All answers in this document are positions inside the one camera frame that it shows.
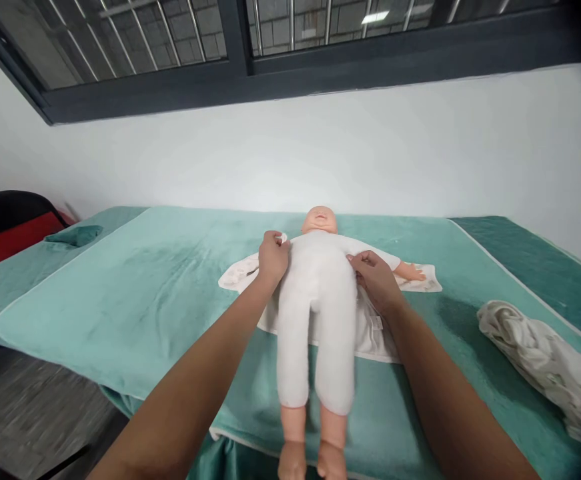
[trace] doll leg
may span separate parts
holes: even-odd
[[[309,320],[310,299],[286,283],[277,316],[277,392],[283,407],[299,408],[308,401]]]
[[[296,292],[291,285],[283,286],[277,316],[277,390],[285,442],[277,470],[281,480],[306,478],[310,299]]]
[[[315,374],[315,388],[322,405],[342,416],[350,412],[355,395],[357,285],[352,271],[346,273],[348,275],[342,275],[337,285],[325,285],[320,291],[321,321]]]
[[[315,387],[322,402],[322,442],[317,472],[335,480],[346,478],[346,425],[355,393],[357,287],[352,276],[348,280],[342,273],[342,284],[320,293]]]

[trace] floor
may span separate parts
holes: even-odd
[[[94,383],[42,360],[0,349],[0,468],[33,480],[90,443],[57,480],[82,480],[127,419]]]

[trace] human hand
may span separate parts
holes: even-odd
[[[359,283],[370,298],[372,305],[384,317],[395,308],[408,305],[406,298],[388,264],[373,251],[367,250],[356,256],[346,255],[355,269]]]
[[[283,277],[288,268],[288,254],[290,242],[281,242],[281,232],[269,230],[263,234],[263,241],[259,246],[259,275],[269,280],[275,286]]]

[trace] folded green cloth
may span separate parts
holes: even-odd
[[[50,243],[62,243],[65,248],[79,248],[92,242],[101,233],[103,227],[100,225],[86,225],[83,227],[73,227],[62,230],[58,233],[48,235],[43,241]]]

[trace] baby doll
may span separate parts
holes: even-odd
[[[285,444],[279,478],[306,478],[306,402],[308,401],[308,324],[320,312],[320,344],[315,388],[321,403],[322,440],[317,470],[328,479],[346,478],[346,423],[354,398],[357,285],[346,255],[375,251],[396,275],[424,280],[414,265],[337,235],[337,219],[327,207],[306,215],[303,235],[292,239],[290,262],[279,292],[277,389]]]

